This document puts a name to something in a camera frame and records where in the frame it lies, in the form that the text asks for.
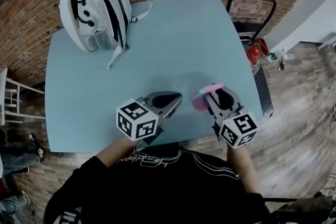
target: pink and teal object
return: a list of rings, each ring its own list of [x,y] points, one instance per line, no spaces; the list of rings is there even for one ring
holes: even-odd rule
[[[206,93],[214,93],[216,90],[222,88],[223,86],[224,85],[222,83],[217,83],[217,84],[212,84],[212,85],[209,85],[209,86],[206,86],[200,89],[195,95],[193,102],[192,102],[194,109],[196,109],[197,111],[201,111],[201,112],[206,111],[207,106],[204,101],[203,95],[205,95]]]

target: white cube with black markers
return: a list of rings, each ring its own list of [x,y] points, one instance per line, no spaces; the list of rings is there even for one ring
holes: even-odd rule
[[[258,122],[251,112],[224,120],[220,127],[219,136],[229,146],[237,148],[250,143],[257,134]]]
[[[134,99],[117,107],[117,127],[130,140],[155,135],[159,116]]]

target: black shirt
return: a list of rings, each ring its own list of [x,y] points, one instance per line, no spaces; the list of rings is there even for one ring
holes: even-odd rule
[[[225,161],[169,146],[133,152],[110,168],[89,159],[53,195],[44,223],[78,207],[82,223],[143,218],[258,223],[269,214],[262,196],[247,194]]]

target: light blue tabletop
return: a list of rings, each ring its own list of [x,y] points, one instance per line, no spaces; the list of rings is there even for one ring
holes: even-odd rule
[[[261,106],[238,34],[221,0],[154,0],[131,23],[130,50],[110,71],[111,51],[82,51],[64,29],[53,34],[46,76],[46,122],[53,152],[97,152],[122,135],[115,109],[154,91],[177,91],[183,102],[152,145],[213,133],[214,118],[197,112],[196,91],[222,82],[257,119]],[[133,4],[138,14],[147,3]]]

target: white backpack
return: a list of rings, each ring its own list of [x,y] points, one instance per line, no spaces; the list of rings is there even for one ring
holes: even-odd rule
[[[59,11],[65,30],[84,51],[114,49],[107,64],[109,70],[116,57],[129,48],[126,30],[152,9],[132,17],[130,0],[60,0]]]

